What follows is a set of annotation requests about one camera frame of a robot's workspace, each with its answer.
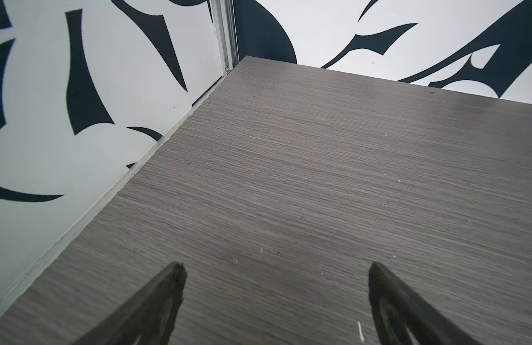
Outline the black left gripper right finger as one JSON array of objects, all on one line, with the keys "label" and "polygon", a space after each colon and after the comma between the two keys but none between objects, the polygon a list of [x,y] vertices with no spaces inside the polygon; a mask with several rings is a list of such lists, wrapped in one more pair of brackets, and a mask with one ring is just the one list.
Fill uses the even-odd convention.
[{"label": "black left gripper right finger", "polygon": [[368,287],[372,317],[381,344],[479,343],[382,263],[372,263]]}]

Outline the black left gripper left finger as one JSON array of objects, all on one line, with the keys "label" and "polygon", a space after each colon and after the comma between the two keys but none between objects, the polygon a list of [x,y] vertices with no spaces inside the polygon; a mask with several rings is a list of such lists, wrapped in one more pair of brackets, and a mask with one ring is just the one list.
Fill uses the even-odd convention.
[{"label": "black left gripper left finger", "polygon": [[172,262],[75,344],[168,344],[184,301],[187,271]]}]

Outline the aluminium frame corner post left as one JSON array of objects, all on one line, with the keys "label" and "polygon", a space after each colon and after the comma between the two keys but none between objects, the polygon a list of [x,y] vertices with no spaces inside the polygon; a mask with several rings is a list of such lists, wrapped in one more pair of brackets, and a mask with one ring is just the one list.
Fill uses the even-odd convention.
[{"label": "aluminium frame corner post left", "polygon": [[211,0],[209,3],[217,33],[221,66],[226,76],[240,62],[234,2],[232,0]]}]

